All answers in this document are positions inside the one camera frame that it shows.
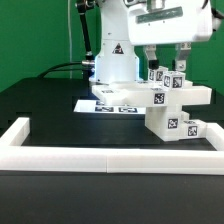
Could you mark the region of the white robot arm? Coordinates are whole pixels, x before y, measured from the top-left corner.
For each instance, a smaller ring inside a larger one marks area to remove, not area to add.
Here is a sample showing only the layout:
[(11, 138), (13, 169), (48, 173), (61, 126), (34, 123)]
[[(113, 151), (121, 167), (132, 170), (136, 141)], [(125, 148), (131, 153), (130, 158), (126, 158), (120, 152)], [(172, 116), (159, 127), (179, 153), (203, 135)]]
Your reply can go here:
[(93, 82), (137, 81), (139, 58), (134, 48), (142, 46), (149, 66), (159, 66), (155, 47), (174, 44), (176, 71), (186, 69), (193, 42), (210, 39), (224, 13), (210, 0), (93, 0), (101, 14), (101, 49), (95, 58)]

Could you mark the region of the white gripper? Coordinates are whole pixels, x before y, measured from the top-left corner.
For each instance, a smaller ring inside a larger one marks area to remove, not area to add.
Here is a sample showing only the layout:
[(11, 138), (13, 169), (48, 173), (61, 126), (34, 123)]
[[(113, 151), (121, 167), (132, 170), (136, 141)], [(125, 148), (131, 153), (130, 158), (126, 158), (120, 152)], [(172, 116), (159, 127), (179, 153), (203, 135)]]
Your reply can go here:
[(162, 0), (163, 8), (153, 10), (150, 0), (128, 8), (128, 35), (134, 45), (147, 45), (144, 53), (149, 69), (158, 68), (156, 44), (173, 44), (173, 67), (185, 71), (190, 42), (208, 41), (212, 35), (210, 0)]

